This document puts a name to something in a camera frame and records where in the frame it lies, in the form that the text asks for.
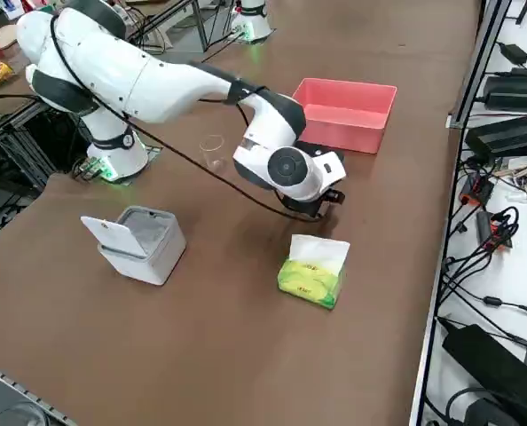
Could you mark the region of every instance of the tissue pack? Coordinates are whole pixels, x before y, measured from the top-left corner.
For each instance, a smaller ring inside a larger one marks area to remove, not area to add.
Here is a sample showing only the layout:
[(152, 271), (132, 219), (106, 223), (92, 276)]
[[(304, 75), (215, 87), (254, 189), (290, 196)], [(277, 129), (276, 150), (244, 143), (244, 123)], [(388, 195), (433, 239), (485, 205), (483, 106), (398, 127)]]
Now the tissue pack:
[(278, 275), (279, 289), (333, 309), (342, 286), (350, 244), (310, 235), (293, 235), (289, 259)]

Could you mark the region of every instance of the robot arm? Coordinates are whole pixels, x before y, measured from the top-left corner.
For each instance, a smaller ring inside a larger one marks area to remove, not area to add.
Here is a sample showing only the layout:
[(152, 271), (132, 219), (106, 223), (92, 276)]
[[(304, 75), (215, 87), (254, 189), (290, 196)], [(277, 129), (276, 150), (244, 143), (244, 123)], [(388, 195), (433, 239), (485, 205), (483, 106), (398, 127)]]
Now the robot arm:
[[(27, 70), (31, 87), (51, 106), (81, 116), (95, 139), (88, 154), (114, 170), (109, 180), (139, 172), (146, 152), (136, 143), (138, 136), (78, 86), (54, 48), (50, 20), (47, 13), (30, 12), (18, 22), (18, 41), (33, 62)], [(291, 98), (206, 64), (159, 61), (116, 36), (114, 26), (105, 28), (75, 8), (66, 8), (55, 25), (70, 67), (95, 96), (120, 113), (165, 122), (211, 93), (223, 95), (229, 105), (252, 107), (254, 119), (233, 156), (237, 171), (250, 182), (305, 203), (345, 177), (335, 153), (310, 157), (293, 147), (305, 118)]]

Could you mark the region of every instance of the brown table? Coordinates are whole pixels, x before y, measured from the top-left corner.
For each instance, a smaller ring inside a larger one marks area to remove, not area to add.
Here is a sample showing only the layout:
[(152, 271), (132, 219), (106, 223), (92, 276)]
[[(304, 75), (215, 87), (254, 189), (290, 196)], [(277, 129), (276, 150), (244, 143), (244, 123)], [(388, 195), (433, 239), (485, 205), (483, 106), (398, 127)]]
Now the brown table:
[[(0, 233), (0, 370), (80, 425), (407, 422), (454, 163), (444, 121), (476, 4), (270, 7), (267, 43), (212, 62), (283, 93), (309, 76), (396, 85), (381, 151), (347, 154), (347, 200), (319, 225), (277, 217), (167, 152), (127, 188), (52, 177)], [(202, 105), (150, 129), (198, 158), (208, 134), (231, 153), (242, 122)], [(80, 223), (130, 204), (172, 211), (184, 230), (164, 287), (118, 275)], [(277, 289), (293, 233), (351, 243), (332, 312)]]

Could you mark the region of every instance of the clear plastic cup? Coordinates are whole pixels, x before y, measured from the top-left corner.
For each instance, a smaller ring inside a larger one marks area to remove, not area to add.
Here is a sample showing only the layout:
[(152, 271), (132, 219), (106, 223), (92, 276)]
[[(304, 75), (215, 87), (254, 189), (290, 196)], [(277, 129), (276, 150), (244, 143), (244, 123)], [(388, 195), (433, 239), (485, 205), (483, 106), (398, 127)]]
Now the clear plastic cup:
[(200, 147), (208, 169), (214, 173), (222, 172), (227, 163), (224, 155), (224, 138), (220, 135), (207, 136), (202, 140)]

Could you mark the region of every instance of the pink plastic box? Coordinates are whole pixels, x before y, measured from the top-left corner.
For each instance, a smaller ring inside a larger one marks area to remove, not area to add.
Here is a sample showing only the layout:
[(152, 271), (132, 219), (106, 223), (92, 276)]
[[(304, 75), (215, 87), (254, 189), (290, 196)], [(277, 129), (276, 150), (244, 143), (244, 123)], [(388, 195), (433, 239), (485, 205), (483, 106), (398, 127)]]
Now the pink plastic box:
[(303, 105), (312, 144), (376, 154), (397, 87), (305, 78), (293, 95)]

